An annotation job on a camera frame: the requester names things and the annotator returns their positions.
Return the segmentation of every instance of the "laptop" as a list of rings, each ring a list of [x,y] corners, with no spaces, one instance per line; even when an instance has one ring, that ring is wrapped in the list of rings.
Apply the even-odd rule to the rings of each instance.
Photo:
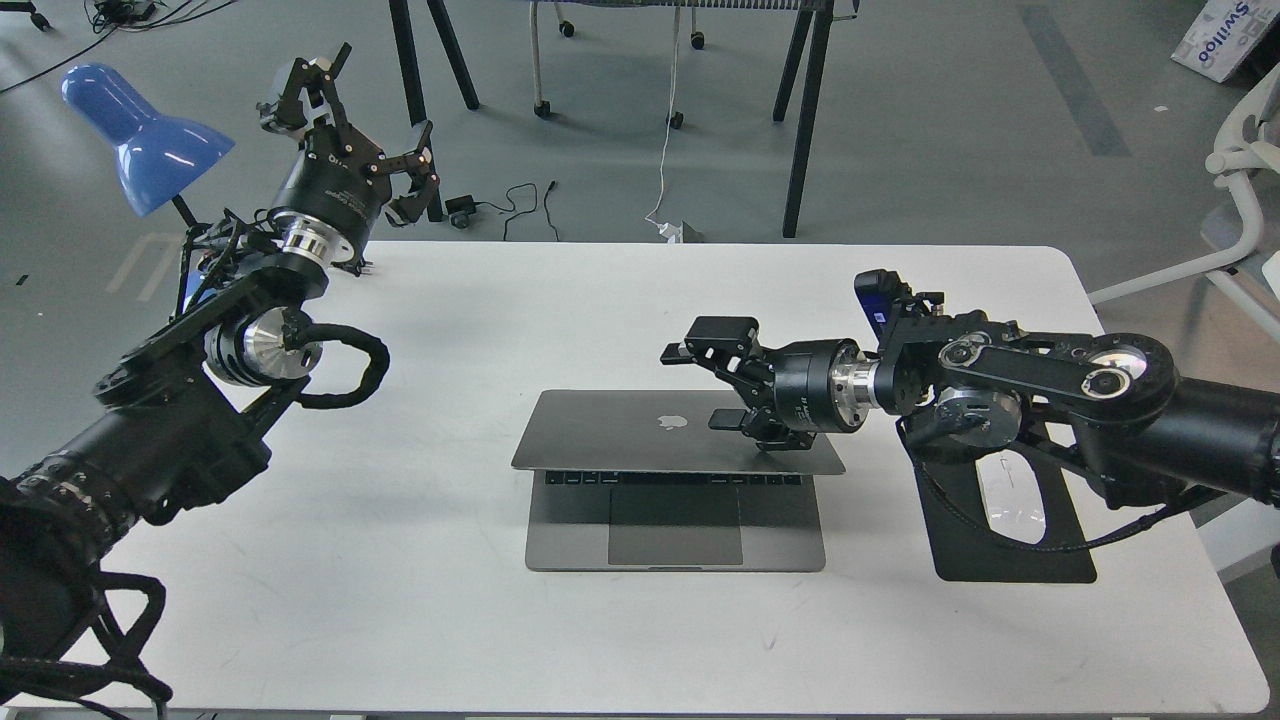
[[[712,430],[732,391],[570,391],[538,398],[512,466],[534,470],[531,570],[822,570],[814,475],[844,462]]]

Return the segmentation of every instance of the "white table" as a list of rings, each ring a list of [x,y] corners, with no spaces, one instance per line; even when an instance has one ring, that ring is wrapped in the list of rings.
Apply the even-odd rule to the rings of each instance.
[[[374,243],[307,310],[381,336],[352,410],[291,410],[271,468],[108,557],[169,606],[143,659],[175,707],[525,714],[1253,712],[1267,687],[1185,518],[1093,553],[1088,585],[933,571],[910,465],[876,415],[833,437],[817,574],[548,574],[524,566],[544,388],[717,388],[658,355],[700,314],[762,342],[874,346],[852,277],[890,268],[952,313],[1101,332],[1043,247]],[[312,389],[362,359],[329,352]],[[1073,496],[1088,537],[1135,512]],[[145,706],[128,689],[100,696]]]

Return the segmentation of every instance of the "cardboard box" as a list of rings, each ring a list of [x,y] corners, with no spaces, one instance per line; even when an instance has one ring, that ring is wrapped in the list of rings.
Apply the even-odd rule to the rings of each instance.
[[[1172,59],[1222,82],[1266,35],[1277,10],[1280,0],[1208,0]]]

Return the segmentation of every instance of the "laptop lid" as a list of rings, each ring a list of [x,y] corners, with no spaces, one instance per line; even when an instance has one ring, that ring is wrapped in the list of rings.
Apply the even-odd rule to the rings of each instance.
[[[732,391],[548,389],[538,398],[511,464],[524,470],[841,475],[831,441],[763,452],[741,433],[707,427]]]

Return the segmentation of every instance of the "apple logo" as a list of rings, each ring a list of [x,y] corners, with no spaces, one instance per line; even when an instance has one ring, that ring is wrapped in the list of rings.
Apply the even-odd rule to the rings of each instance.
[[[680,415],[659,415],[658,425],[664,430],[673,430],[676,428],[684,428],[689,424],[689,420],[681,418]]]

